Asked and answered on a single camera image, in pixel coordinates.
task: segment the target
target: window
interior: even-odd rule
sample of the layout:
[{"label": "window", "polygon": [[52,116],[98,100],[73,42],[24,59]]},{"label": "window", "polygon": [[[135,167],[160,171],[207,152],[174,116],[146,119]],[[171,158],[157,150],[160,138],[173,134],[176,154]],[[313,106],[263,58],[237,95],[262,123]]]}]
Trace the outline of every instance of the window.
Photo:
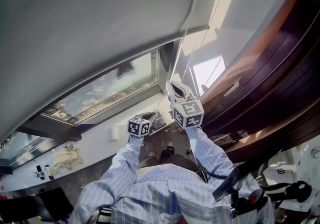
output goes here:
[{"label": "window", "polygon": [[164,92],[179,40],[108,68],[25,121],[0,144],[0,160],[14,170],[149,97]]},{"label": "window", "polygon": [[123,62],[83,86],[44,112],[44,115],[77,125],[158,81],[159,51]]},{"label": "window", "polygon": [[62,144],[63,141],[14,131],[0,144],[0,159],[12,170]]}]

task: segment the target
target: sneaker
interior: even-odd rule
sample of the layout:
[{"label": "sneaker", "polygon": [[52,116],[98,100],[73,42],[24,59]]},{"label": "sneaker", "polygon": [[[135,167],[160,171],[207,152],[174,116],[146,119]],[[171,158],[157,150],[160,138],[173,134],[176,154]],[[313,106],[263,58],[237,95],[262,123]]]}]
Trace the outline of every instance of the sneaker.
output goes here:
[{"label": "sneaker", "polygon": [[148,158],[148,157],[155,157],[155,154],[153,152],[149,152],[145,158]]},{"label": "sneaker", "polygon": [[165,146],[165,150],[173,151],[175,153],[175,145],[173,142],[168,142]]}]

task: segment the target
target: string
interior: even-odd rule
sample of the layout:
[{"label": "string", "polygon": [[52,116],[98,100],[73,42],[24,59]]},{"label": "string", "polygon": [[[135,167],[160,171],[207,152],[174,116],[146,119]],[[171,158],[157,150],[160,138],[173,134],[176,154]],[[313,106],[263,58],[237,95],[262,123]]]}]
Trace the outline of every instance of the string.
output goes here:
[{"label": "string", "polygon": [[174,73],[175,73],[175,70],[176,70],[176,67],[177,67],[177,63],[178,63],[178,60],[179,60],[179,57],[180,57],[180,54],[181,54],[182,45],[183,45],[184,40],[185,40],[185,38],[186,38],[188,29],[189,29],[189,25],[190,25],[190,21],[191,21],[191,17],[192,17],[192,14],[193,14],[193,12],[194,12],[194,9],[195,9],[196,1],[197,1],[197,0],[192,0],[191,11],[190,11],[190,14],[189,14],[189,16],[188,16],[187,26],[186,26],[186,29],[185,29],[185,33],[183,34],[181,43],[180,43],[180,45],[179,45],[179,49],[178,49],[178,52],[177,52],[177,56],[176,56],[176,59],[175,59],[175,62],[174,62],[175,64],[174,64],[174,66],[173,66],[173,70],[172,70],[172,74],[171,74],[171,77],[170,77],[169,82],[172,81],[172,78],[173,78],[173,76],[174,76]]},{"label": "string", "polygon": [[220,57],[219,62],[216,64],[216,66],[215,66],[215,68],[214,68],[214,71],[211,73],[209,79],[211,78],[211,76],[212,76],[213,73],[215,72],[216,68],[218,67],[218,65],[219,65],[219,63],[220,63],[220,61],[221,61],[221,59],[222,59],[222,56]]},{"label": "string", "polygon": [[166,97],[166,95],[164,95],[163,98],[161,98],[160,102],[159,102],[158,105],[156,106],[156,109],[155,109],[156,111],[158,110],[158,107],[159,107],[160,103],[162,102],[162,100],[163,100],[165,97]]},{"label": "string", "polygon": [[[211,15],[211,17],[210,17],[210,20],[209,20],[209,25],[211,25],[211,22],[212,22],[212,20],[213,20],[213,17],[214,17],[215,14],[216,14],[216,11],[217,11],[217,8],[218,8],[219,3],[220,3],[220,0],[218,0],[217,3],[216,3],[215,9],[214,9],[214,11],[213,11],[213,13],[212,13],[212,15]],[[206,39],[206,36],[207,36],[208,31],[209,31],[209,30],[206,30],[206,31],[205,31],[206,33],[204,34],[204,37],[203,37],[203,40],[202,40],[202,42],[201,42],[200,48],[201,48],[201,47],[203,46],[203,44],[204,44],[204,40]],[[195,44],[194,44],[194,46],[193,46],[192,52],[191,52],[191,54],[190,54],[188,63],[186,64],[185,71],[184,71],[184,73],[183,73],[181,82],[184,80],[185,74],[186,74],[187,69],[188,69],[188,67],[189,67],[189,64],[190,64],[192,55],[193,55],[193,53],[194,53],[196,44],[197,44],[197,42],[198,42],[198,39],[199,39],[199,34],[198,34],[198,36],[197,36],[197,38],[196,38],[196,41],[195,41]]]}]

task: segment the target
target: curved wooden surface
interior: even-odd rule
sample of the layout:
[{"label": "curved wooden surface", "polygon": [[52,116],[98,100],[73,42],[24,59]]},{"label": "curved wooden surface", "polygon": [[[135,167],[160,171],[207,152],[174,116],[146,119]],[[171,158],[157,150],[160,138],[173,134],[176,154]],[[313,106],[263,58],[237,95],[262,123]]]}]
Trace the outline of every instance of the curved wooden surface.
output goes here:
[{"label": "curved wooden surface", "polygon": [[[235,65],[234,73],[201,99],[202,127],[209,136],[228,134],[236,141],[250,134],[225,148],[233,162],[275,145],[288,149],[320,133],[319,11],[318,0],[287,0],[248,52],[258,56],[250,69]],[[237,76],[239,86],[224,96]]]}]

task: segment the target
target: plush toy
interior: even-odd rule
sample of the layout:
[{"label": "plush toy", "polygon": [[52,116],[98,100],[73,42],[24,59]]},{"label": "plush toy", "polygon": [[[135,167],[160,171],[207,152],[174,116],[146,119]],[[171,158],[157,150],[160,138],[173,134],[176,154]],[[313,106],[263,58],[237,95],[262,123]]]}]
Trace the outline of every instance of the plush toy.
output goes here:
[{"label": "plush toy", "polygon": [[77,161],[79,164],[82,164],[83,161],[77,152],[77,148],[74,144],[68,145],[67,147],[53,151],[53,169],[56,171],[58,168],[66,168],[72,170],[72,163]]}]

